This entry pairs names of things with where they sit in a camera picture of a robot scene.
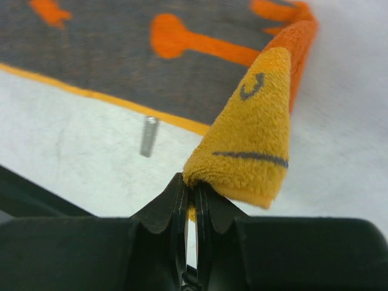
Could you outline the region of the orange grey towel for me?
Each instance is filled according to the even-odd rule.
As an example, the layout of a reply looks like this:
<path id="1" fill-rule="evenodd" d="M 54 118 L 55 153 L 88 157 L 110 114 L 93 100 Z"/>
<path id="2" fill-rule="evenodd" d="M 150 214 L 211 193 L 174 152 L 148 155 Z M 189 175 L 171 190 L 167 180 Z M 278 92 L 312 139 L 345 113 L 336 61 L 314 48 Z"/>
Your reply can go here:
<path id="1" fill-rule="evenodd" d="M 268 208 L 317 29 L 302 1 L 2 1 L 1 68 L 205 132 L 186 183 Z"/>

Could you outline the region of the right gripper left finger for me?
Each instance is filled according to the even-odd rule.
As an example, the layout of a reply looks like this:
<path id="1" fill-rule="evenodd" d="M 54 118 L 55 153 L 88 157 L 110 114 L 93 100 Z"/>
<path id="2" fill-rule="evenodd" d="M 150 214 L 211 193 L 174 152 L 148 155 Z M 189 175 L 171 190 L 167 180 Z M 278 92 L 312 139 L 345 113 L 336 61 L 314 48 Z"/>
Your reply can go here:
<path id="1" fill-rule="evenodd" d="M 188 196 L 177 173 L 128 218 L 31 216 L 1 225 L 2 290 L 179 290 Z"/>

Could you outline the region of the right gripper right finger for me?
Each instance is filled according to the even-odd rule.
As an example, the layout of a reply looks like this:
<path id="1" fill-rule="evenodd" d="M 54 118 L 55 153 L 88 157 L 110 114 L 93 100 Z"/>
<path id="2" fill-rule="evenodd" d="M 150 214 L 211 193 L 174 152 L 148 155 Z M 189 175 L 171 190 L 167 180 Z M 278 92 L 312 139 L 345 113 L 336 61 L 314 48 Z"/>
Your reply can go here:
<path id="1" fill-rule="evenodd" d="M 353 218 L 249 216 L 194 188 L 203 290 L 386 290 L 387 241 Z"/>

